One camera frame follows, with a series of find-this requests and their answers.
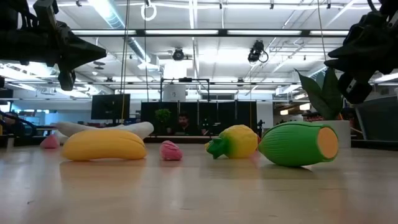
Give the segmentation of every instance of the ceiling camera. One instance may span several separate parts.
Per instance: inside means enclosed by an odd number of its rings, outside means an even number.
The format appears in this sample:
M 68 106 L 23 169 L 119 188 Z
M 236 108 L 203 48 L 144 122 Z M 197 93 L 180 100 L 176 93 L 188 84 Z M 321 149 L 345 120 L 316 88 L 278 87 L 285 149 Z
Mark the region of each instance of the ceiling camera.
M 260 60 L 263 54 L 267 56 L 267 60 Z M 253 47 L 250 49 L 248 60 L 250 63 L 256 63 L 257 61 L 265 63 L 268 61 L 268 54 L 264 50 L 262 40 L 256 40 L 256 43 L 254 43 Z
M 184 59 L 184 52 L 182 52 L 182 49 L 174 50 L 173 59 L 176 61 L 180 61 L 180 60 Z

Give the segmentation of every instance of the computer monitor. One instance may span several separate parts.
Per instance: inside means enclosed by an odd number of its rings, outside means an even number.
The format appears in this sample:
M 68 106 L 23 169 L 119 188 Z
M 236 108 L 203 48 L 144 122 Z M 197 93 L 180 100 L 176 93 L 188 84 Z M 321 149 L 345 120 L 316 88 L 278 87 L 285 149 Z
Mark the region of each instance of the computer monitor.
M 387 96 L 356 106 L 365 140 L 398 141 L 398 99 Z
M 92 119 L 127 119 L 129 114 L 130 94 L 93 96 L 91 105 Z

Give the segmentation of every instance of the white toy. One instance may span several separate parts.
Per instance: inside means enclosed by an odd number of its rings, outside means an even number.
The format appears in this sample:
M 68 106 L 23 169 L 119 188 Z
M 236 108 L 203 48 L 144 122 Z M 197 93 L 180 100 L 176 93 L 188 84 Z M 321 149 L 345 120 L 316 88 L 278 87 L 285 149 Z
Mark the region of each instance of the white toy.
M 54 136 L 58 139 L 61 145 L 63 145 L 69 138 L 58 130 L 54 131 Z
M 76 133 L 79 133 L 80 131 L 85 131 L 89 129 L 98 129 L 96 127 L 89 127 L 71 122 L 58 122 L 53 124 L 53 126 L 55 126 L 60 131 L 61 134 L 65 135 L 68 138 Z M 142 122 L 130 125 L 121 124 L 116 127 L 101 128 L 101 129 L 126 130 L 138 135 L 141 139 L 144 139 L 154 131 L 154 126 L 150 122 Z

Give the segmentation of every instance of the potted plant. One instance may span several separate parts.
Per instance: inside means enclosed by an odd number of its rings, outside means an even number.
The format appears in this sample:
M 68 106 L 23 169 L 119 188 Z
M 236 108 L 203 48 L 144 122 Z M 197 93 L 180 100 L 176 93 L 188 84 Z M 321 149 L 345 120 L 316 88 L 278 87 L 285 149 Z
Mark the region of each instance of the potted plant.
M 349 121 L 338 120 L 343 109 L 343 98 L 337 89 L 338 79 L 335 70 L 328 68 L 322 87 L 309 78 L 300 74 L 297 69 L 302 88 L 307 92 L 311 105 L 321 114 L 324 121 L 316 121 L 331 126 L 339 139 L 339 147 L 351 147 L 351 130 Z
M 171 112 L 169 109 L 159 109 L 155 111 L 155 119 L 157 121 L 157 132 L 159 134 L 166 134 L 167 125 L 169 125 L 169 120 L 171 117 Z

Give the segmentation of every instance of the hanging ring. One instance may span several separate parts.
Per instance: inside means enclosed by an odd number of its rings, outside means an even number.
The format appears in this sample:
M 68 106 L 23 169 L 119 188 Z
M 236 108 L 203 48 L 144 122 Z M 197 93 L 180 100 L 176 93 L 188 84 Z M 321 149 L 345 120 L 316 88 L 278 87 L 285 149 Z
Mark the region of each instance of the hanging ring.
M 150 7 L 153 8 L 154 12 L 152 13 L 152 15 L 150 17 L 146 17 L 145 16 L 145 9 L 150 8 Z M 155 19 L 156 15 L 157 15 L 157 10 L 156 10 L 156 6 L 155 5 L 151 4 L 150 6 L 146 6 L 144 4 L 144 5 L 141 6 L 141 16 L 142 16 L 143 20 L 151 21 L 151 20 Z

